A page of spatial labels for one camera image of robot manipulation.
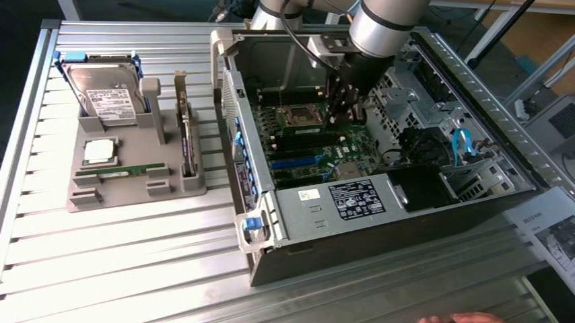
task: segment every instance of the cable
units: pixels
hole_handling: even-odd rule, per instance
[[[568,171],[568,169],[567,169],[567,165],[566,165],[566,154],[562,154],[562,156],[560,156],[560,161],[562,161],[562,163],[563,163],[563,168],[566,169],[566,173],[567,173],[567,175],[568,175],[570,179],[575,182],[574,175],[571,175],[571,172],[570,172],[570,171]]]
[[[492,0],[491,5],[488,5],[486,12],[488,12],[491,10],[491,8],[495,5],[495,1]],[[460,51],[460,48],[463,47],[463,44],[466,43],[467,39],[470,38],[472,32],[475,31],[475,29],[478,28],[478,26],[480,25],[483,19],[479,19],[478,22],[475,23],[474,27],[471,28],[470,32],[467,33],[466,37],[463,37],[463,40],[459,43],[458,49],[455,50],[456,52]]]
[[[539,94],[539,92],[542,91],[542,89],[546,87],[546,83],[555,81],[559,77],[560,77],[560,73],[563,72],[563,69],[566,69],[567,63],[571,60],[571,55],[574,54],[574,50],[571,50],[571,52],[568,53],[566,62],[563,63],[563,66],[559,70],[559,73],[555,75],[555,77],[552,77],[551,79],[548,79],[547,81],[543,82],[543,85],[540,86],[540,88],[538,88],[538,90],[535,91],[535,93],[527,98],[524,99],[524,102],[531,102],[531,99]]]
[[[348,20],[348,22],[351,24],[354,22],[354,16],[351,15],[350,11],[338,7],[330,0],[324,0],[324,1],[334,9],[336,9],[346,16],[346,19]]]
[[[315,54],[312,53],[312,51],[306,47],[304,44],[302,44],[302,41],[298,39],[296,34],[294,33],[294,31],[291,30],[290,26],[288,26],[288,21],[286,20],[286,7],[288,6],[290,0],[284,0],[284,3],[282,4],[282,9],[279,10],[279,16],[280,16],[280,20],[282,20],[282,25],[286,29],[287,34],[291,37],[291,40],[298,44],[299,48],[304,51],[304,53],[307,54],[307,56],[328,71],[331,72],[336,72],[338,70],[328,65],[324,61],[322,61],[322,59],[315,56]]]

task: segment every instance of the floor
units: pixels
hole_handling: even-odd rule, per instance
[[[168,0],[160,3],[153,0],[77,0],[77,3],[84,20],[205,22],[216,0]],[[458,48],[475,25],[474,12],[472,9],[432,7],[420,24],[440,33]],[[0,59],[4,62],[0,64],[0,159],[4,156],[43,18],[63,19],[57,0],[7,0],[0,3]],[[319,11],[310,10],[304,14],[306,22],[323,23],[324,19],[326,14]],[[240,18],[230,17],[230,21],[239,22]],[[484,32],[484,27],[478,26],[460,47],[462,56],[471,51]],[[500,98],[528,77],[502,44],[488,53],[476,73]],[[554,98],[552,92],[543,90],[535,101],[543,107]]]

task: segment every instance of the hard drive label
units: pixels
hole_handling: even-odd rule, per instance
[[[92,107],[101,120],[136,118],[132,99],[127,89],[88,89]]]
[[[330,193],[344,220],[386,212],[371,180],[330,186]]]

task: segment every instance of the aluminum slotted table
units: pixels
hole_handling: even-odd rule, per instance
[[[215,28],[243,26],[45,22],[0,172],[0,321],[406,323],[490,311],[508,323],[547,322],[522,283],[544,263],[502,217],[446,240],[250,287],[209,86]],[[161,108],[175,105],[173,71],[188,71],[205,195],[65,211],[79,104],[51,66],[55,50],[135,50],[144,75],[161,81]]]

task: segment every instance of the black pcie slot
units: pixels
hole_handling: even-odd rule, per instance
[[[292,158],[306,158],[315,157],[318,155],[316,150],[314,149],[300,149],[295,151],[278,151],[276,153],[268,156],[268,160],[282,160],[282,159],[292,159]]]
[[[318,133],[314,135],[294,135],[290,137],[276,137],[272,140],[276,151],[290,151],[298,149],[319,148],[338,144],[339,133]]]
[[[458,100],[426,61],[419,62],[414,75],[435,102],[451,102]]]
[[[300,187],[300,186],[307,186],[307,185],[314,185],[320,183],[323,183],[323,176],[315,175],[315,176],[308,176],[302,178],[294,178],[292,180],[280,180],[276,183],[276,188],[280,190],[284,190],[287,188],[294,188],[294,187]]]
[[[276,180],[290,180],[292,178],[292,174],[288,171],[280,170],[274,172],[274,178]]]

